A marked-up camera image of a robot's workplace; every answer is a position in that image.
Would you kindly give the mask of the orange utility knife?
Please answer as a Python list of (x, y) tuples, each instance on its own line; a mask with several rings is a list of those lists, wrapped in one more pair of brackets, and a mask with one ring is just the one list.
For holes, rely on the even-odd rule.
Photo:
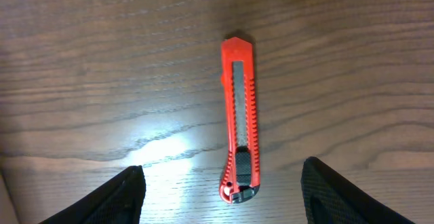
[(260, 188), (254, 45), (231, 37), (222, 42), (221, 56), (228, 151), (219, 194), (228, 204), (240, 204)]

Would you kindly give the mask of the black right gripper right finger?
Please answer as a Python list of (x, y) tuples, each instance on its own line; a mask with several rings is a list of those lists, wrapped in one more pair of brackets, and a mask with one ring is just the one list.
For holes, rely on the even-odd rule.
[(309, 224), (413, 224), (316, 157), (304, 161), (301, 188)]

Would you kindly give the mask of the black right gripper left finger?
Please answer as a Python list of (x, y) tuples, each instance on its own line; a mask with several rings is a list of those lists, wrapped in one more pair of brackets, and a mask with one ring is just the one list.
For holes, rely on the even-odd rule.
[(139, 224), (145, 193), (142, 166), (130, 166), (41, 224)]

